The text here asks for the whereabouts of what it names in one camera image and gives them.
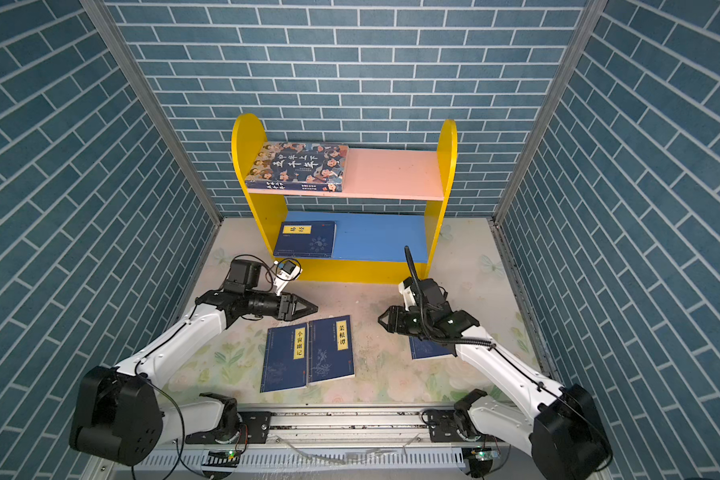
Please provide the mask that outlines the blue book yellow label Yijing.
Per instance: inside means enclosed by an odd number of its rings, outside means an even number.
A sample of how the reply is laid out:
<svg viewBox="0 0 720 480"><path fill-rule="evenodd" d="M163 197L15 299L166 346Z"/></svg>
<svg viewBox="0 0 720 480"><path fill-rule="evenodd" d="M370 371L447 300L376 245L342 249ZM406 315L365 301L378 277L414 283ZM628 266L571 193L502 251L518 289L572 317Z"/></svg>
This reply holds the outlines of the blue book yellow label Yijing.
<svg viewBox="0 0 720 480"><path fill-rule="evenodd" d="M278 231L273 250L276 257L319 258L332 257L336 237L333 221L285 221Z"/></svg>

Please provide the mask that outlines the colourful illustrated thick book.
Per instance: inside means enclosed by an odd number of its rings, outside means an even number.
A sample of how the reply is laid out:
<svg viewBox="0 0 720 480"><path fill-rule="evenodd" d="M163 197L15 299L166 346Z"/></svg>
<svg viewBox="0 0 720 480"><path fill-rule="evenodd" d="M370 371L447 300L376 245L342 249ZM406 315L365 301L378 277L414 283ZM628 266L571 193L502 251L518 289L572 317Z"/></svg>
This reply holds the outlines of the colourful illustrated thick book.
<svg viewBox="0 0 720 480"><path fill-rule="evenodd" d="M245 184L249 189L341 192L348 154L343 144L266 142Z"/></svg>

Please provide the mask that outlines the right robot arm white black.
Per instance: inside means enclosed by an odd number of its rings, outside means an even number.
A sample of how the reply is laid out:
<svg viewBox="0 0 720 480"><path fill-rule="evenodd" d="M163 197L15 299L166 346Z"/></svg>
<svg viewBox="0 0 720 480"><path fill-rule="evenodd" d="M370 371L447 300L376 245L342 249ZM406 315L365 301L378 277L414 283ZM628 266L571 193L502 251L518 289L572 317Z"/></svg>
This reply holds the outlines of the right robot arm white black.
<svg viewBox="0 0 720 480"><path fill-rule="evenodd" d="M591 394L565 387L502 347L464 310L454 310L433 279L420 279L412 255L409 278L399 285L404 303L379 316L386 331L427 340L471 365L511 400L503 405L475 389L454 405L460 434L497 436L529 455L547 479L587 479L614 454Z"/></svg>

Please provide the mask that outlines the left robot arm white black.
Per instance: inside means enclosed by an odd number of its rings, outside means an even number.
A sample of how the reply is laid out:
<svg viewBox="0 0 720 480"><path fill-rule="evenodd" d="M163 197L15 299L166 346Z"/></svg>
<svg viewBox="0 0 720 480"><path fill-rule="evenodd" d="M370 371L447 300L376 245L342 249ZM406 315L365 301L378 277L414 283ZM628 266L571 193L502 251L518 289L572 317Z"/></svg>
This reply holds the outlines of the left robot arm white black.
<svg viewBox="0 0 720 480"><path fill-rule="evenodd" d="M241 437L236 399L204 392L180 405L167 384L180 367L235 321L265 317L291 322L317 312L315 304L286 292L302 273L292 258L264 264L235 257L220 287L197 297L190 312L156 340L112 367L96 366L82 378L70 427L71 449L133 467L152 450L188 439L228 444Z"/></svg>

